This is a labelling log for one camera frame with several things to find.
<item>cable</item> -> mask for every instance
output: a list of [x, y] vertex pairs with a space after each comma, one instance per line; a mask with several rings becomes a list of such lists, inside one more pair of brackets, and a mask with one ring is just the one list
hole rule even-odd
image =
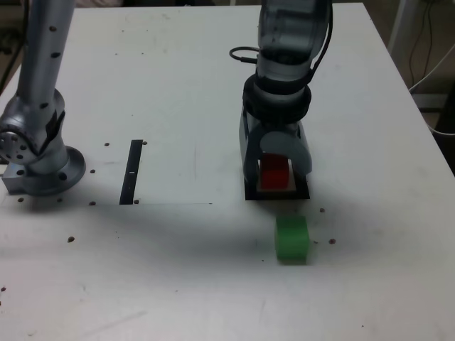
[[[446, 60], [447, 57], [449, 57], [450, 53], [455, 49], [455, 44], [452, 45], [452, 47], [449, 49], [449, 51], [447, 51], [447, 53], [445, 54], [445, 56], [439, 61], [439, 63], [436, 64], [435, 67], [433, 67], [433, 69], [428, 72], [428, 75], [424, 76], [419, 82], [417, 82], [416, 84], [412, 85], [410, 88], [409, 88], [409, 92], [411, 92], [413, 89], [415, 89], [417, 86], [419, 86], [420, 83], [422, 83], [424, 80], [426, 80], [429, 76], [432, 75], [432, 73], [434, 71], [436, 71], [436, 69]], [[428, 129], [431, 130], [432, 132], [434, 132], [435, 134], [438, 134], [438, 135], [442, 135], [442, 136], [455, 136], [455, 134], [451, 134], [451, 133], [443, 133], [441, 131], [437, 131], [435, 129], [433, 129], [432, 127], [430, 127], [428, 124]]]
[[425, 77], [423, 77], [419, 82], [415, 83], [414, 85], [412, 85], [410, 88], [409, 88], [409, 91], [411, 92], [412, 90], [414, 90], [420, 83], [422, 83], [423, 81], [425, 81], [429, 76], [432, 75], [432, 73], [434, 71], [436, 71], [436, 69], [442, 64], [442, 62], [444, 62], [446, 60], [447, 57], [449, 57], [449, 55], [451, 54], [451, 52], [455, 49], [455, 44], [452, 45], [452, 47], [450, 48], [449, 51], [447, 51], [446, 55], [439, 61], [439, 63], [436, 64], [435, 67], [433, 67], [433, 69], [428, 72], [428, 75], [426, 75]]
[[436, 3], [436, 0], [433, 0], [431, 2], [431, 4], [429, 5], [429, 8], [428, 8], [428, 12], [427, 12], [427, 18], [428, 18], [428, 24], [429, 24], [429, 47], [428, 47], [427, 61], [425, 62], [425, 69], [424, 69], [424, 74], [423, 74], [422, 78], [425, 77], [425, 75], [427, 74], [429, 58], [432, 54], [432, 49], [433, 49], [432, 8], [435, 3]]
[[237, 52], [237, 51], [259, 52], [259, 48], [251, 48], [249, 46], [239, 46], [238, 48], [233, 48], [231, 51], [229, 51], [230, 57], [234, 58], [235, 60], [239, 60], [242, 63], [257, 64], [257, 58], [239, 57], [238, 55], [234, 54], [234, 52]]
[[10, 59], [9, 64], [6, 66], [3, 76], [1, 76], [0, 94], [3, 92], [3, 90], [5, 88], [6, 80], [8, 79], [9, 73], [13, 69], [13, 66], [16, 63], [17, 57], [19, 56], [19, 53], [21, 53], [22, 47], [27, 40], [28, 12], [29, 12], [28, 7], [29, 7], [28, 1], [25, 1], [23, 3], [22, 39], [21, 39], [21, 42], [19, 43], [19, 46], [17, 47], [16, 52], [14, 52], [13, 57]]
[[435, 134], [442, 135], [442, 136], [455, 136], [455, 133], [443, 133], [442, 131], [437, 131], [436, 129], [433, 129], [430, 125], [428, 125], [428, 129], [434, 132]]
[[412, 47], [411, 55], [409, 56], [409, 71], [411, 72], [411, 79], [412, 79], [413, 85], [415, 82], [415, 78], [414, 78], [414, 72], [412, 71], [412, 57], [414, 57], [415, 49], [417, 48], [417, 45], [419, 44], [420, 38], [422, 37], [422, 34], [425, 29], [425, 14], [427, 13], [428, 8], [429, 8], [429, 3], [427, 3], [427, 6], [425, 7], [424, 14], [422, 16], [422, 26], [420, 27], [420, 32], [417, 35], [417, 39], [415, 40], [414, 46]]

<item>black ring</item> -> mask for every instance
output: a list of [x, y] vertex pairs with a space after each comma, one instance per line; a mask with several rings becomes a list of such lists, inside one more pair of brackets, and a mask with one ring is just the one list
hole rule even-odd
[[245, 82], [243, 107], [248, 114], [261, 122], [270, 124], [293, 124], [303, 119], [311, 103], [311, 90], [306, 86], [297, 103], [285, 107], [265, 103], [254, 91], [255, 75]]
[[257, 58], [239, 57], [237, 55], [234, 55], [234, 52], [237, 52], [237, 51], [259, 52], [259, 48], [251, 48], [249, 46], [239, 46], [238, 48], [233, 48], [231, 51], [229, 51], [230, 57], [234, 58], [235, 60], [239, 60], [242, 63], [257, 64]]

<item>black strip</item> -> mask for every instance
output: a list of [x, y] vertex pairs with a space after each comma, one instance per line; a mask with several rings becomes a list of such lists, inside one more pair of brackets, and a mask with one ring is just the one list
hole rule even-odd
[[245, 200], [263, 201], [263, 200], [305, 200], [310, 198], [310, 192], [306, 178], [300, 178], [294, 172], [294, 181], [296, 184], [296, 190], [289, 192], [258, 192], [256, 184], [248, 185], [247, 181], [244, 180], [245, 184]]
[[134, 190], [136, 189], [137, 173], [141, 161], [142, 140], [132, 140], [129, 147], [129, 155], [125, 177], [123, 179], [120, 205], [133, 205]]

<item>red cube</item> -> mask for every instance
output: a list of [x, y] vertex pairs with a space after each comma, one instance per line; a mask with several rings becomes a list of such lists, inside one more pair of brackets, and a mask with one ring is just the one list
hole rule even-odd
[[289, 183], [289, 164], [286, 156], [264, 154], [261, 158], [261, 189], [286, 190]]

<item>black cable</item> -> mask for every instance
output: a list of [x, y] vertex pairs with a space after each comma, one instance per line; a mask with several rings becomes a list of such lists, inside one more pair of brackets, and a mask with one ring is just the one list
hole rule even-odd
[[428, 2], [427, 5], [425, 6], [424, 14], [422, 16], [422, 27], [420, 28], [419, 35], [417, 36], [417, 39], [415, 40], [414, 46], [412, 47], [412, 50], [411, 50], [411, 55], [409, 56], [409, 71], [411, 72], [412, 86], [415, 84], [414, 72], [412, 71], [412, 57], [414, 57], [415, 49], [417, 48], [417, 45], [419, 44], [420, 38], [422, 37], [422, 34], [424, 32], [424, 29], [425, 29], [425, 14], [427, 14], [429, 6], [430, 6], [430, 3]]
[[234, 52], [237, 52], [237, 51], [259, 52], [259, 48], [252, 48], [249, 46], [239, 46], [238, 48], [233, 48], [231, 51], [229, 51], [229, 55], [231, 56], [231, 58], [234, 58], [235, 60], [239, 60], [242, 63], [257, 64], [257, 58], [239, 57], [238, 55], [234, 54]]
[[424, 69], [424, 74], [423, 77], [427, 75], [427, 70], [428, 70], [428, 64], [429, 64], [429, 58], [432, 54], [432, 49], [433, 49], [433, 25], [432, 25], [432, 8], [436, 0], [433, 0], [431, 4], [429, 5], [429, 9], [427, 12], [427, 18], [428, 18], [428, 24], [429, 24], [429, 47], [428, 47], [428, 54], [427, 54], [427, 61], [425, 62], [425, 69]]
[[13, 69], [14, 64], [16, 63], [17, 57], [21, 53], [22, 47], [27, 40], [27, 28], [28, 28], [28, 0], [23, 2], [23, 20], [22, 20], [22, 39], [17, 47], [17, 50], [14, 52], [13, 57], [10, 59], [9, 64], [6, 66], [5, 72], [3, 76], [1, 76], [0, 80], [0, 94], [3, 92], [6, 84], [6, 80], [8, 79], [9, 73]]

